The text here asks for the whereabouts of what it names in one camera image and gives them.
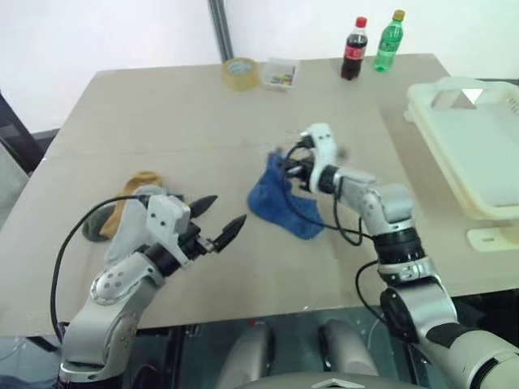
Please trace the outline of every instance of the red bottle cap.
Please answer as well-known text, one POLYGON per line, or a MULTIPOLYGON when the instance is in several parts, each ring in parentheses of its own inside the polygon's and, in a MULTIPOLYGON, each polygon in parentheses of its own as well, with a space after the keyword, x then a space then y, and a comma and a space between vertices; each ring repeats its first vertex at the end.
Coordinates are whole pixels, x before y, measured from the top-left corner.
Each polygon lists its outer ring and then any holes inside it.
POLYGON ((359 27, 359 28, 365 28, 366 27, 366 23, 367 23, 367 19, 363 16, 359 16, 357 18, 357 21, 355 22, 355 27, 359 27))

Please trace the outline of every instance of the cable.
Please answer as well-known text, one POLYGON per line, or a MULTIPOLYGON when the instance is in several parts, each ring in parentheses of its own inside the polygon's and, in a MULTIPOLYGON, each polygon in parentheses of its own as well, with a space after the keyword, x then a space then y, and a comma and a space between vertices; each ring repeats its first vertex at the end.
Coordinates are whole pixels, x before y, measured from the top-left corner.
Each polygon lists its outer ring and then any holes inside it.
POLYGON ((362 237, 365 237, 367 239, 373 239, 370 235, 367 235, 365 233, 362 232, 362 229, 360 229, 359 231, 355 231, 355 230, 352 230, 352 229, 343 229, 342 227, 338 227, 336 225, 330 225, 330 224, 326 224, 326 223, 323 223, 323 222, 320 222, 318 220, 313 220, 311 218, 309 218, 308 216, 305 216, 303 215, 291 202, 290 202, 290 199, 289 199, 289 196, 286 192, 286 185, 285 183, 288 182, 288 178, 287 178, 287 175, 286 175, 286 166, 287 166, 287 162, 288 160, 290 159, 290 157, 292 156, 292 154, 294 154, 294 152, 300 148, 298 145, 295 145, 293 146, 289 152, 287 152, 286 154, 286 157, 283 161, 283 170, 282 170, 282 174, 283 174, 283 187, 281 188, 281 192, 283 194, 283 198, 285 199, 285 203, 286 203, 286 206, 294 213, 296 214, 297 216, 299 216, 301 219, 307 221, 308 223, 312 223, 312 224, 315 224, 315 225, 318 225, 320 227, 324 227, 326 229, 331 229, 333 231, 342 231, 343 233, 353 233, 353 234, 356 234, 356 235, 359 235, 359 236, 362 236, 362 237))
POLYGON ((351 239, 348 235, 346 235, 349 230, 346 230, 342 227, 341 221, 339 220, 339 212, 337 210, 337 204, 339 203, 339 197, 342 193, 342 181, 343 177, 339 179, 339 188, 333 193, 333 219, 335 220, 335 225, 337 226, 337 230, 339 231, 339 234, 352 246, 360 246, 362 245, 362 238, 364 237, 364 234, 362 233, 362 217, 358 218, 358 240, 354 241, 351 239))
POLYGON ((138 200, 146 200, 149 197, 147 194, 142 195, 128 195, 128 196, 118 196, 113 197, 112 199, 107 199, 98 203, 95 207, 93 207, 90 211, 88 211, 74 226, 74 228, 68 233, 65 240, 63 241, 61 247, 59 248, 58 256, 56 257, 56 264, 54 265, 54 273, 52 275, 52 284, 50 286, 50 321, 52 322, 52 327, 54 329, 54 333, 56 334, 59 342, 62 343, 63 335, 59 329, 58 325, 58 316, 56 314, 56 289, 58 287, 58 276, 59 276, 59 268, 62 265, 63 253, 65 252, 68 243, 71 241, 72 237, 76 233, 76 231, 81 227, 81 225, 99 208, 105 206, 106 204, 113 203, 119 200, 130 200, 130 199, 138 199, 138 200))
POLYGON ((15 346, 12 351, 10 353, 8 353, 7 355, 3 356, 3 357, 0 357, 0 362, 2 361, 5 361, 8 357, 12 357, 13 355, 16 354, 16 352, 25 344, 25 341, 23 341, 22 343, 18 344, 17 346, 15 346))
POLYGON ((375 332, 376 326, 380 324, 380 320, 376 319, 373 325, 370 328, 370 331, 367 335, 367 349, 371 350, 371 338, 373 337, 373 332, 375 332))
POLYGON ((357 274, 355 275, 355 288, 357 289, 357 295, 358 295, 358 298, 360 298, 360 301, 362 301, 363 305, 367 308, 367 310, 369 310, 373 316, 375 316, 378 320, 380 320, 380 322, 387 326, 388 323, 382 318, 382 316, 380 316, 373 308, 371 308, 366 300, 364 299, 361 291, 360 291, 360 276, 362 275, 362 272, 365 271, 366 269, 368 269, 369 267, 371 266, 374 266, 378 263, 378 261, 373 261, 373 262, 369 262, 369 263, 366 263, 364 265, 362 265, 358 270, 357 270, 357 274))
POLYGON ((332 229, 334 231, 337 231, 338 228, 333 226, 333 225, 330 225, 330 224, 326 224, 326 223, 323 223, 321 221, 317 221, 317 220, 313 220, 311 218, 309 218, 308 216, 305 216, 303 215, 291 202, 290 202, 290 199, 289 199, 289 196, 288 194, 286 193, 286 183, 288 182, 288 177, 286 176, 286 166, 287 166, 287 162, 288 160, 290 159, 290 157, 292 156, 292 154, 294 154, 294 152, 299 148, 299 146, 296 144, 295 146, 293 146, 289 152, 286 153, 286 157, 285 157, 285 160, 283 161, 283 166, 282 166, 282 172, 283 172, 283 182, 282 182, 282 185, 283 185, 283 188, 282 188, 282 192, 283 192, 283 197, 285 198, 285 203, 286 203, 286 206, 293 212, 295 213, 297 216, 299 216, 301 219, 307 221, 308 223, 312 223, 312 224, 315 224, 315 225, 319 225, 321 227, 324 227, 326 229, 332 229))

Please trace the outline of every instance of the tape roll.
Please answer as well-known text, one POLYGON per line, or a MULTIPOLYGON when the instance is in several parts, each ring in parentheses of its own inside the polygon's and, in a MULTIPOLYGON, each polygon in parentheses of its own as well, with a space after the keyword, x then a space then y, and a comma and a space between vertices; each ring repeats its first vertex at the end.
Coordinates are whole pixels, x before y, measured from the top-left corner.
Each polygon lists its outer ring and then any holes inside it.
POLYGON ((246 91, 260 83, 258 64, 249 58, 233 58, 221 65, 221 77, 231 89, 246 91))

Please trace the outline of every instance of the white tray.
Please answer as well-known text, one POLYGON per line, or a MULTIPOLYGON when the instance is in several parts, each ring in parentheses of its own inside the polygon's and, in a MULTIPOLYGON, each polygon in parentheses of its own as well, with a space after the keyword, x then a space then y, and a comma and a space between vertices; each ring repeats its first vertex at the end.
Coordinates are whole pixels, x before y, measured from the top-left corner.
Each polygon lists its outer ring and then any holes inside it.
MULTIPOLYGON (((413 85, 407 96, 406 119, 422 133, 467 215, 519 220, 519 88, 448 77, 413 85), (479 94, 473 105, 464 91, 479 94)), ((500 230, 467 236, 477 250, 519 248, 519 227, 500 230)))

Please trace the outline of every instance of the green bottle cap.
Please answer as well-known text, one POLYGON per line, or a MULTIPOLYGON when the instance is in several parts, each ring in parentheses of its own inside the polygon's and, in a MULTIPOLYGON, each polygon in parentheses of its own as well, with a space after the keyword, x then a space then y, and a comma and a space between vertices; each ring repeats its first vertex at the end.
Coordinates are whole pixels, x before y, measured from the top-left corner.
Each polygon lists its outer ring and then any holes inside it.
POLYGON ((396 20, 397 22, 401 22, 404 19, 405 11, 403 10, 396 10, 394 14, 392 14, 392 19, 396 20))

